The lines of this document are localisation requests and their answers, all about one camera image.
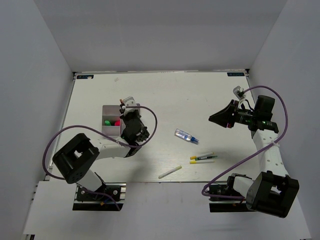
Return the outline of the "green black highlighter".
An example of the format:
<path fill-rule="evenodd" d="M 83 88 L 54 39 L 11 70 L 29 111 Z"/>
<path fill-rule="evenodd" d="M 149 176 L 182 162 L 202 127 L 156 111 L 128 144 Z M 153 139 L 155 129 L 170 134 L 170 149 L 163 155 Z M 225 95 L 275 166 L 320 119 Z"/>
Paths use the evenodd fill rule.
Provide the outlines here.
<path fill-rule="evenodd" d="M 111 125 L 112 125 L 109 120 L 105 120 L 105 121 L 104 121 L 104 124 L 105 124 L 106 126 L 111 126 Z"/>

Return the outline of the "clear blue spray bottle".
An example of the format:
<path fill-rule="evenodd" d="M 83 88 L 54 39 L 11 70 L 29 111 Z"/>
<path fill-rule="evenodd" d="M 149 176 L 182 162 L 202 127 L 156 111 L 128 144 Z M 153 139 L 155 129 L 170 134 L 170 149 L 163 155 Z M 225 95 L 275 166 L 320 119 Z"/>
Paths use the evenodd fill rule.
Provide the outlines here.
<path fill-rule="evenodd" d="M 174 135 L 184 141 L 187 141 L 193 144 L 199 143 L 199 140 L 197 138 L 178 128 L 175 130 Z"/>

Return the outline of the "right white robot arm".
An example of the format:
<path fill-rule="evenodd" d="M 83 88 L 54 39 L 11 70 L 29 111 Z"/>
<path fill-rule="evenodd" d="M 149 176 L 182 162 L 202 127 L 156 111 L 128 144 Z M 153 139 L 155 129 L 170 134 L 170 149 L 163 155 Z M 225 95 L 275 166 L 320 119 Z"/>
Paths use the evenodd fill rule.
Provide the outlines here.
<path fill-rule="evenodd" d="M 239 201 L 237 211 L 260 212 L 285 218 L 298 194 L 298 180 L 289 176 L 282 161 L 278 145 L 279 129 L 272 121 L 275 99 L 259 95 L 253 109 L 246 109 L 237 100 L 231 100 L 222 110 L 211 115 L 209 121 L 224 128 L 236 123 L 246 125 L 258 151 L 259 174 L 251 178 L 245 174 L 232 173 L 226 184 L 207 186 L 212 205 L 211 211 L 218 211 L 218 205 L 228 200 Z"/>

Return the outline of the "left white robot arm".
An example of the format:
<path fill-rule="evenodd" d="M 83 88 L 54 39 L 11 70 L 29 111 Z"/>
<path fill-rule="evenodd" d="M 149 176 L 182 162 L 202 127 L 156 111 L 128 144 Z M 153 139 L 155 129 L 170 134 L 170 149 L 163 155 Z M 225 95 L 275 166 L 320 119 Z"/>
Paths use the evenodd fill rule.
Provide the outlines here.
<path fill-rule="evenodd" d="M 121 110 L 125 128 L 115 141 L 109 139 L 89 139 L 79 133 L 55 153 L 52 160 L 68 184 L 76 183 L 88 190 L 90 196 L 99 200 L 105 196 L 104 181 L 91 170 L 97 160 L 108 158 L 128 158 L 141 148 L 139 143 L 146 141 L 150 133 L 141 121 L 138 109 Z"/>

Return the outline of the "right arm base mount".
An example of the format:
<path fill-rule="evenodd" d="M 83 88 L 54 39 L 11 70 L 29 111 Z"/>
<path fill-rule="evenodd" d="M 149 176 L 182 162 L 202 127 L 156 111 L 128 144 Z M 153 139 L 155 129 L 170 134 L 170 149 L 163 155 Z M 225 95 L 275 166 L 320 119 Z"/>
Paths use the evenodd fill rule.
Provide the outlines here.
<path fill-rule="evenodd" d="M 204 193 L 209 197 L 209 211 L 211 213 L 245 213 L 253 212 L 248 209 L 246 196 L 254 183 L 245 174 L 232 173 L 226 182 L 213 183 L 207 186 Z"/>

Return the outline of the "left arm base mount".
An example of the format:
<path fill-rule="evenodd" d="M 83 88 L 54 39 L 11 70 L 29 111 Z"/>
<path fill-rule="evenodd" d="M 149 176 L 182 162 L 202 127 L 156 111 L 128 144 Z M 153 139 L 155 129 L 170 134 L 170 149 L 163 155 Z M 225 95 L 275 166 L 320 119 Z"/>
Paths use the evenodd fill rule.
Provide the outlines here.
<path fill-rule="evenodd" d="M 96 193 L 82 186 L 76 187 L 73 211 L 119 212 L 125 202 L 126 184 L 107 183 Z"/>

